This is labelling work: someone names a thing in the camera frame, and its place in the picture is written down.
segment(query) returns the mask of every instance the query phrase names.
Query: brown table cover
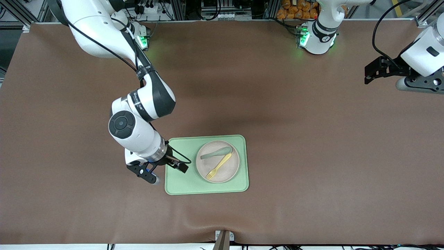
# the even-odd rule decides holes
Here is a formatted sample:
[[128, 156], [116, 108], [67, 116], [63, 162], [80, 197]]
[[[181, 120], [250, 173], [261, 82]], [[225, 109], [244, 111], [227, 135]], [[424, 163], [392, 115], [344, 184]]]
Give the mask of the brown table cover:
[[[364, 85], [373, 21], [325, 55], [274, 22], [160, 24], [148, 53], [173, 89], [161, 135], [246, 138], [243, 193], [170, 196], [127, 170], [111, 102], [139, 85], [62, 25], [33, 24], [0, 90], [0, 243], [180, 243], [231, 230], [250, 244], [444, 243], [444, 96]], [[396, 56], [419, 30], [384, 21]], [[162, 176], [164, 168], [158, 168]]]

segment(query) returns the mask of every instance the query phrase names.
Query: power strip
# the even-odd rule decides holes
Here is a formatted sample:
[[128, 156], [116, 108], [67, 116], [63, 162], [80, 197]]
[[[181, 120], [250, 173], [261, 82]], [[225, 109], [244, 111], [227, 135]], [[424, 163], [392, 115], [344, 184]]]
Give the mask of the power strip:
[[153, 4], [154, 7], [145, 7], [145, 14], [157, 14], [157, 11], [159, 10], [159, 3]]

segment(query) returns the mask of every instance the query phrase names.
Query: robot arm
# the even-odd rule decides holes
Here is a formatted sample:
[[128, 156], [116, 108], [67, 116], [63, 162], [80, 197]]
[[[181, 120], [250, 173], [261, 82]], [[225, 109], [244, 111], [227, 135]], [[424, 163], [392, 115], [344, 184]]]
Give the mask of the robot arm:
[[396, 88], [404, 91], [444, 94], [444, 15], [393, 59], [380, 56], [365, 67], [365, 84], [379, 77], [403, 76]]
[[130, 59], [137, 66], [135, 74], [139, 81], [146, 82], [145, 86], [116, 99], [111, 106], [108, 130], [125, 148], [127, 168], [151, 184], [160, 181], [152, 173], [158, 165], [168, 164], [185, 173], [188, 166], [173, 157], [172, 148], [150, 124], [170, 114], [176, 102], [171, 89], [133, 38], [143, 34], [144, 26], [128, 20], [121, 11], [122, 0], [60, 1], [74, 38], [84, 51], [97, 57], [114, 57], [97, 45], [100, 43], [120, 57]]
[[318, 0], [318, 2], [321, 13], [315, 21], [308, 21], [302, 25], [307, 27], [307, 31], [299, 38], [300, 47], [315, 55], [324, 54], [333, 46], [336, 31], [345, 17], [343, 4], [361, 5], [368, 4], [371, 0]]

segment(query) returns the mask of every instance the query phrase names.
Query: metal frame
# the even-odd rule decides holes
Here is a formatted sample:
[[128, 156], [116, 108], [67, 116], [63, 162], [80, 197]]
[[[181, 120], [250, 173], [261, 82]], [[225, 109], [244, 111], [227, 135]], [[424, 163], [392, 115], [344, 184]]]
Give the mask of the metal frame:
[[213, 250], [230, 250], [230, 232], [225, 230], [221, 231], [216, 243], [214, 244]]
[[268, 6], [265, 9], [264, 12], [264, 19], [267, 19], [269, 17], [276, 17], [276, 14], [281, 7], [281, 1], [280, 0], [270, 0], [268, 2]]
[[347, 15], [347, 19], [352, 18], [352, 16], [356, 13], [356, 10], [358, 10], [359, 5], [354, 5], [349, 9], [349, 14]]
[[28, 8], [26, 8], [21, 2], [18, 0], [0, 0], [1, 6], [6, 9], [17, 22], [14, 21], [3, 21], [0, 24], [0, 29], [16, 29], [22, 28], [23, 26], [29, 28], [31, 23], [42, 22], [44, 21], [49, 13], [49, 7], [46, 0], [43, 1], [42, 7], [40, 8], [40, 12], [38, 16], [32, 14]]
[[171, 0], [171, 6], [173, 8], [174, 19], [176, 21], [185, 20], [184, 17], [184, 5], [181, 0]]
[[426, 27], [427, 20], [433, 16], [444, 4], [444, 0], [434, 0], [419, 16], [415, 18], [416, 25], [420, 28]]
[[218, 8], [220, 8], [220, 12], [230, 12], [230, 13], [250, 13], [251, 14], [251, 6], [247, 8], [236, 8], [233, 5], [233, 0], [223, 0], [223, 5], [220, 6], [219, 3], [217, 4], [217, 7], [205, 7], [203, 5], [203, 1], [201, 1], [201, 10], [202, 10], [202, 16], [207, 16], [209, 14], [213, 15], [217, 12]]

